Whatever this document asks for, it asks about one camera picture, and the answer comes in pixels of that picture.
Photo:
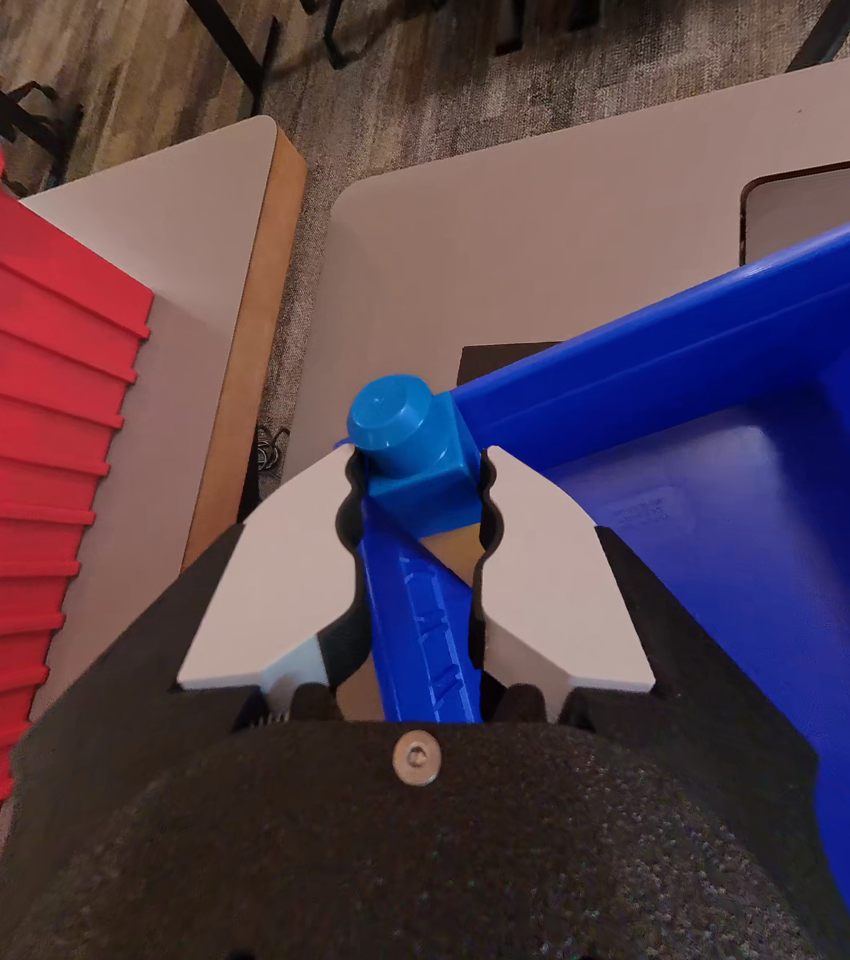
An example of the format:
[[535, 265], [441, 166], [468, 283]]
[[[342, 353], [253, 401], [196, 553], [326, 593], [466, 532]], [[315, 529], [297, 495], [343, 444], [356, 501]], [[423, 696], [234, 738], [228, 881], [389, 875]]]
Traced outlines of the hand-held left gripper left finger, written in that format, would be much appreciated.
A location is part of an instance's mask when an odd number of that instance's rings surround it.
[[363, 455], [344, 443], [250, 514], [179, 669], [179, 687], [256, 687], [270, 710], [286, 711], [301, 686], [335, 692], [364, 666], [365, 492]]

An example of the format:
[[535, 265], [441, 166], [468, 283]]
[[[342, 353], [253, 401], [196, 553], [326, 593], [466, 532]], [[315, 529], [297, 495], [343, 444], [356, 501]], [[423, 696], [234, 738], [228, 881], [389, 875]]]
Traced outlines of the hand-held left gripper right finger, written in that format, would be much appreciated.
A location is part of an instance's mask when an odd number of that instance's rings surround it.
[[538, 689], [548, 716], [579, 688], [649, 694], [653, 670], [587, 511], [502, 447], [481, 453], [479, 497], [473, 665]]

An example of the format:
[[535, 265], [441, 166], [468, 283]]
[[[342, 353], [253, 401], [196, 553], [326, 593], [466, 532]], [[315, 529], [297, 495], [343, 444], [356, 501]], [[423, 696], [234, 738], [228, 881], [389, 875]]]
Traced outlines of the yellow mega block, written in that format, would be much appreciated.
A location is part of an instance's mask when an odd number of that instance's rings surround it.
[[419, 540], [419, 544], [470, 588], [474, 583], [476, 567], [484, 553], [479, 531], [480, 524], [475, 523], [424, 536]]

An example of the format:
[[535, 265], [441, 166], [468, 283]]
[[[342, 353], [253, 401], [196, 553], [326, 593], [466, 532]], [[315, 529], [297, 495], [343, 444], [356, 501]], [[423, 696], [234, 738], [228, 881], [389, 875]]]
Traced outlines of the blue plastic bin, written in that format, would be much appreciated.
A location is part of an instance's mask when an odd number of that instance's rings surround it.
[[386, 723], [306, 958], [850, 958], [850, 223], [451, 390], [571, 496], [655, 677], [558, 716], [368, 493]]

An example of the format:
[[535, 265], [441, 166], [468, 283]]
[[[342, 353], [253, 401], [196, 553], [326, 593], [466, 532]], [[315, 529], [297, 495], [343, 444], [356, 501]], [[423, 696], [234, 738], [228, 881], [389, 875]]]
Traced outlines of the blue mega block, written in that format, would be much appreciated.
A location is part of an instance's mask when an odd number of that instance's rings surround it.
[[407, 534], [479, 523], [480, 452], [449, 391], [411, 374], [375, 379], [354, 398], [347, 434], [367, 462], [370, 498]]

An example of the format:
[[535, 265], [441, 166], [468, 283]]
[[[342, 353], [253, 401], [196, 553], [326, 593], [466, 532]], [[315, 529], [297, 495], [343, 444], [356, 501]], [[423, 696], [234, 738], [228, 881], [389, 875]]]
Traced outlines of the red plastic bin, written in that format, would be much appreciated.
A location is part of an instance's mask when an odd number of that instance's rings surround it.
[[13, 198], [0, 150], [0, 809], [153, 293]]

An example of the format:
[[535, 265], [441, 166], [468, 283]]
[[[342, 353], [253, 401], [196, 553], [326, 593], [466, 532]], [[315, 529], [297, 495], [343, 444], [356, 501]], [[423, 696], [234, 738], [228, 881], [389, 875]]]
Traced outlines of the wood edged side table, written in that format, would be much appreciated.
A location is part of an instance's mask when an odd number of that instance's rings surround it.
[[307, 173], [257, 116], [24, 201], [154, 294], [31, 723], [236, 522]]

